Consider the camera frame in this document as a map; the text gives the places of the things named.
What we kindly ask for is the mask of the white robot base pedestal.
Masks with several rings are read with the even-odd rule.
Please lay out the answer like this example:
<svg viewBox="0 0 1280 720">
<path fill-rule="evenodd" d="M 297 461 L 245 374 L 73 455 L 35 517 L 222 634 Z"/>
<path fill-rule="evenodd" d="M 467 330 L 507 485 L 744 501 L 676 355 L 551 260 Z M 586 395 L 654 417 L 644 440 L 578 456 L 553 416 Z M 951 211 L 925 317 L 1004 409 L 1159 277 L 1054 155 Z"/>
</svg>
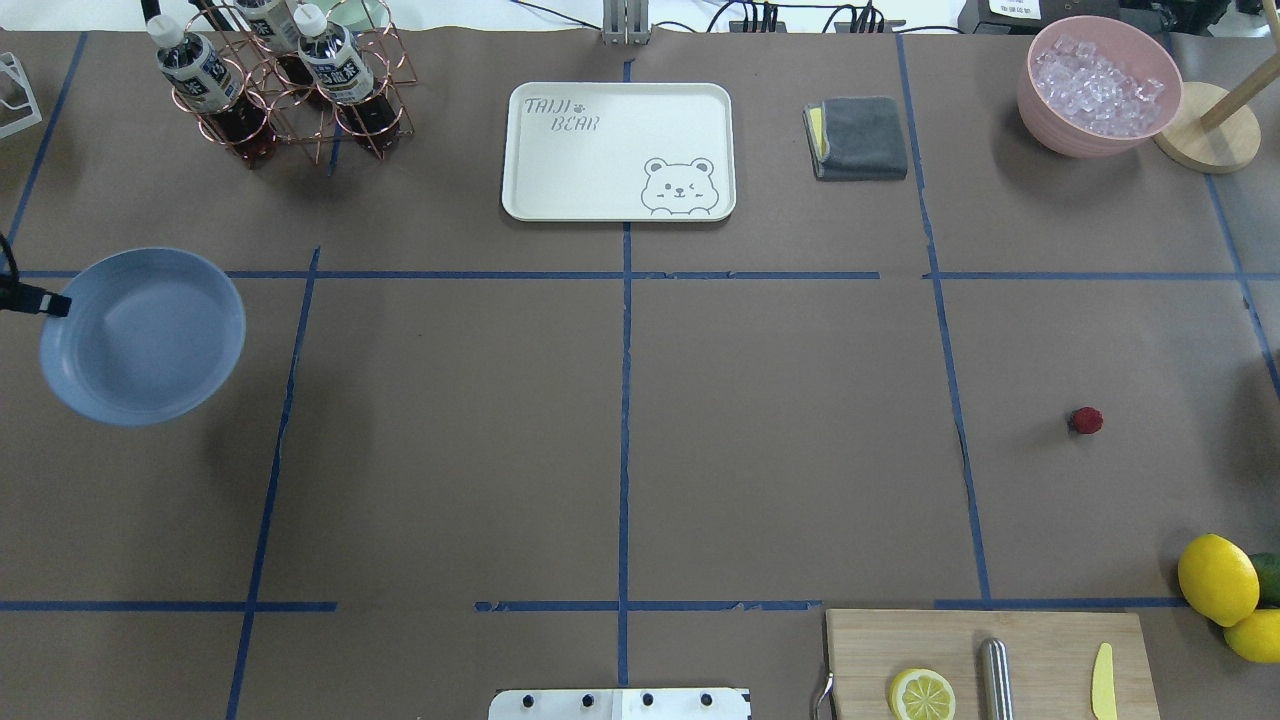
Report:
<svg viewBox="0 0 1280 720">
<path fill-rule="evenodd" d="M 730 687 L 512 689 L 489 719 L 751 719 L 748 689 Z"/>
</svg>

